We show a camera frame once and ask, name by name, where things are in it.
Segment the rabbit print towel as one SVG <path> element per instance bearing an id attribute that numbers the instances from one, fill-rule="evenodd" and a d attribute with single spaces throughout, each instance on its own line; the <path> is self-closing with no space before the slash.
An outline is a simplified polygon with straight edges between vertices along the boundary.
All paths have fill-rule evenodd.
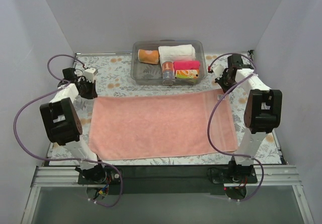
<path id="1" fill-rule="evenodd" d="M 175 78 L 175 70 L 174 64 L 171 61 L 166 61 L 162 64 L 162 75 L 163 79 L 174 79 Z"/>

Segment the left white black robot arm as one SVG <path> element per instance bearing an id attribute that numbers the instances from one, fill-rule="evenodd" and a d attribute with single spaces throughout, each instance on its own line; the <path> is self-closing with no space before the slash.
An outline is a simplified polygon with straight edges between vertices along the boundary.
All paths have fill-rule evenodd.
<path id="1" fill-rule="evenodd" d="M 40 113 L 49 140 L 68 150 L 72 158 L 78 162 L 75 169 L 86 180 L 97 184 L 107 178 L 107 171 L 102 164 L 98 164 L 98 157 L 93 153 L 83 138 L 83 127 L 74 108 L 76 97 L 93 100 L 98 97 L 96 92 L 95 68 L 86 68 L 81 76 L 76 74 L 75 68 L 63 71 L 58 92 L 54 98 L 40 106 Z"/>

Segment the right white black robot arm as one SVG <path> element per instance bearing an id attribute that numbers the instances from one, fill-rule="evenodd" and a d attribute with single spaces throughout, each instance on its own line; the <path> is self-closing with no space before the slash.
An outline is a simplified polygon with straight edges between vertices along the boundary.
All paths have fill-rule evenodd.
<path id="1" fill-rule="evenodd" d="M 246 182 L 255 176 L 254 157 L 264 138 L 280 125 L 282 92 L 265 85 L 252 63 L 244 64 L 240 53 L 227 57 L 227 68 L 216 80 L 227 95 L 241 86 L 248 94 L 244 112 L 246 127 L 242 141 L 228 164 L 228 178 Z"/>

